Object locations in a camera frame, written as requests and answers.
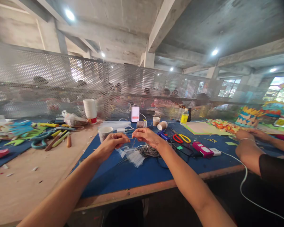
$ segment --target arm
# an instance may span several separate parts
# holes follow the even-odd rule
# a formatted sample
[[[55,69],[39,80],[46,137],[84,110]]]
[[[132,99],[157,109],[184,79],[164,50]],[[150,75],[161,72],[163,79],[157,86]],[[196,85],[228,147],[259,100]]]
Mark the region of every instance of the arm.
[[[18,227],[63,226],[102,162],[110,156],[114,148],[120,148],[128,142],[128,137],[123,133],[109,134],[60,186],[20,222]]]
[[[266,143],[270,143],[274,147],[284,151],[284,140],[271,137],[261,130],[249,130],[248,132],[251,133],[256,138],[258,138],[259,140]]]
[[[239,130],[236,136],[240,140],[236,155],[248,169],[261,177],[259,159],[265,153],[256,145],[254,136],[247,131]]]
[[[162,138],[148,128],[137,129],[133,137],[158,150],[177,187],[192,205],[203,226],[235,226],[203,180]]]

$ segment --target blue table mat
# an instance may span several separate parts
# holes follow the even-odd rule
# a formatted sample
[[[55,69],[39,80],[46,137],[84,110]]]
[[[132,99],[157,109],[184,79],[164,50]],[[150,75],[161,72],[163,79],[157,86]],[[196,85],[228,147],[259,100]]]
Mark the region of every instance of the blue table mat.
[[[154,132],[158,132],[158,129],[150,126]],[[191,141],[199,141],[204,146],[208,148],[216,148],[220,151],[225,153],[231,154],[237,158],[235,154],[235,149],[237,146],[227,145],[225,142],[234,142],[238,144],[237,141],[230,139],[228,136],[219,136],[219,135],[193,135],[190,131],[188,131],[185,127],[180,125],[180,123],[169,123],[168,128],[166,129],[165,133],[168,134],[169,137],[172,138],[174,133],[171,131],[171,128],[174,129],[177,133],[183,134],[191,139]],[[217,142],[213,143],[206,139],[215,139]],[[131,143],[129,147],[131,148],[133,145],[134,139],[131,139]],[[135,141],[134,147],[139,145],[143,145],[145,143]],[[93,149],[96,149],[100,145],[100,138],[97,135],[91,144],[88,146],[84,154],[81,156],[80,160],[85,159],[88,157],[92,152]],[[271,156],[277,157],[280,155],[284,155],[284,152],[272,147],[269,144],[265,144],[262,142],[258,142],[258,146],[263,147],[263,151]],[[184,148],[181,151],[191,154],[189,150]],[[210,172],[218,169],[223,169],[231,166],[239,165],[240,163],[235,160],[234,158],[222,154],[221,156],[212,157],[209,159],[203,158],[189,158],[182,153],[179,153],[183,160],[185,160],[188,165],[197,173],[205,173]],[[92,181],[87,185],[85,188],[82,198],[102,195],[110,192],[120,191],[124,189],[130,189],[142,185],[162,182],[173,179],[170,171],[168,169],[164,169],[158,165],[157,159],[153,157],[148,157],[143,161],[143,164],[136,168],[132,163],[129,161],[122,161],[121,156],[119,153],[114,150],[111,156],[100,166],[98,171],[96,172]],[[166,167],[166,164],[162,159],[159,159],[159,163],[161,166]]]
[[[15,120],[14,122],[23,122],[25,120]],[[38,119],[38,120],[31,120],[32,122],[47,122],[48,120],[45,119]],[[0,141],[0,150],[3,149],[9,149],[9,154],[7,154],[6,156],[0,158],[0,167],[3,166],[4,164],[8,163],[9,161],[11,161],[12,159],[14,159],[15,157],[17,157],[18,155],[22,154],[23,152],[27,151],[29,148],[31,148],[31,144],[32,141],[24,141],[22,144],[15,146],[12,145],[7,145],[7,146],[3,146],[4,144],[10,142],[10,140],[1,140]]]

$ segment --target black sleeve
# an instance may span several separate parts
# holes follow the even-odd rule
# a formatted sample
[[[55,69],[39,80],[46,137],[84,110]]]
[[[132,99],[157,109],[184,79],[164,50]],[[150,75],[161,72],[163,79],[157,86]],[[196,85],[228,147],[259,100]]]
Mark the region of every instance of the black sleeve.
[[[259,158],[262,179],[284,189],[284,159],[262,154]]]

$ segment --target pink power bank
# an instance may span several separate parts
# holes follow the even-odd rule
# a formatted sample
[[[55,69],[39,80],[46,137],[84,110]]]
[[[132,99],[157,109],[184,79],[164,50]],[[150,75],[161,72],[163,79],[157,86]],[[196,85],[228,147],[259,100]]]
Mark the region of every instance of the pink power bank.
[[[193,142],[192,147],[195,148],[198,152],[201,152],[203,154],[203,158],[211,158],[212,156],[214,156],[214,152],[203,146],[203,144],[201,144],[200,142]]]

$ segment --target yellow scissors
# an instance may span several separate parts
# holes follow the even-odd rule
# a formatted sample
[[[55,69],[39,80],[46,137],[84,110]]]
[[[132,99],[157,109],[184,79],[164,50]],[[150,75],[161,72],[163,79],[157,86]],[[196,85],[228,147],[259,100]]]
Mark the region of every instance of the yellow scissors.
[[[173,130],[173,129],[171,129],[174,133],[175,133],[175,135],[173,136],[173,138],[174,138],[174,140],[176,141],[176,142],[178,142],[178,143],[183,143],[183,140],[186,142],[186,143],[190,143],[191,142],[191,140],[190,140],[190,138],[188,138],[187,136],[184,136],[183,134],[178,134],[178,133],[176,133],[175,132],[175,130]]]

